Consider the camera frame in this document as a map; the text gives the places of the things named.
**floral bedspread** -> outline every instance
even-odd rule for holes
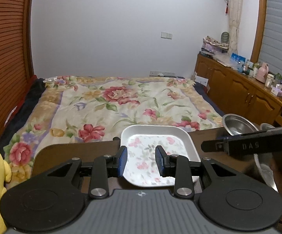
[[[193,88],[173,78],[58,77],[24,127],[4,147],[12,169],[8,188],[30,177],[37,153],[52,144],[109,141],[133,124],[173,125],[187,132],[222,126]]]

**white wall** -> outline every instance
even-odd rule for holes
[[[259,0],[243,0],[238,54],[251,59],[258,20]]]
[[[225,8],[223,0],[33,0],[35,74],[189,77],[202,38],[228,30]]]

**pink thermos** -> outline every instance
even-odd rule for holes
[[[263,63],[262,66],[259,68],[256,79],[262,83],[266,82],[267,75],[269,72],[269,67],[267,63]]]

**stainless steel bowl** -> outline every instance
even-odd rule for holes
[[[222,125],[230,135],[239,135],[259,131],[248,119],[236,115],[226,114],[222,117]]]
[[[262,123],[260,125],[260,130],[270,130],[273,129],[274,126]],[[272,159],[272,153],[265,153],[265,154],[254,154],[255,164],[258,168],[260,176],[265,181],[265,183],[272,187],[274,190],[278,191],[277,186],[273,179],[273,171],[270,169],[269,164]]]

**crosshair logo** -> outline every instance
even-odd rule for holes
[[[145,193],[145,192],[141,191],[141,192],[137,193],[137,195],[139,195],[140,197],[143,197],[143,196],[146,196],[146,195],[147,195],[147,193]]]

